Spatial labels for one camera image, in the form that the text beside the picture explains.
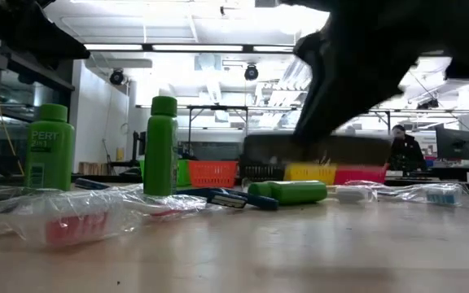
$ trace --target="red basket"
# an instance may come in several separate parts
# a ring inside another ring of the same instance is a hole
[[[193,187],[235,186],[236,161],[188,161],[189,174]]]
[[[334,185],[343,185],[348,181],[372,181],[384,183],[388,166],[338,166],[335,172]]]

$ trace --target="clear plastic bag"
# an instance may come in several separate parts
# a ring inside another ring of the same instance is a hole
[[[377,194],[378,199],[385,201],[410,201],[469,208],[469,190],[458,183],[415,184],[392,187],[370,181],[349,181],[345,185],[365,186],[372,189]]]
[[[221,209],[188,195],[146,197],[142,185],[71,192],[17,188],[14,192],[16,196],[0,201],[0,234],[15,231],[35,247],[99,240],[153,221]]]
[[[328,197],[340,203],[373,203],[377,201],[377,192],[368,186],[329,186]]]

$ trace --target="pink basket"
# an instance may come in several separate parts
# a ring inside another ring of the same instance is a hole
[[[365,166],[338,166],[335,172],[334,184],[343,185],[348,181],[372,181],[384,183],[388,166],[365,167]]]

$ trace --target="wooden table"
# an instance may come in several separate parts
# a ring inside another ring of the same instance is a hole
[[[469,209],[246,209],[58,251],[0,237],[0,292],[469,292]]]

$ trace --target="green bottle cap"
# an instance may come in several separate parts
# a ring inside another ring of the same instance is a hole
[[[272,190],[268,182],[251,183],[248,188],[250,195],[259,195],[272,198]]]
[[[43,104],[39,107],[40,120],[68,121],[68,108],[58,104]]]
[[[154,97],[151,101],[151,114],[176,117],[177,100],[173,97]]]

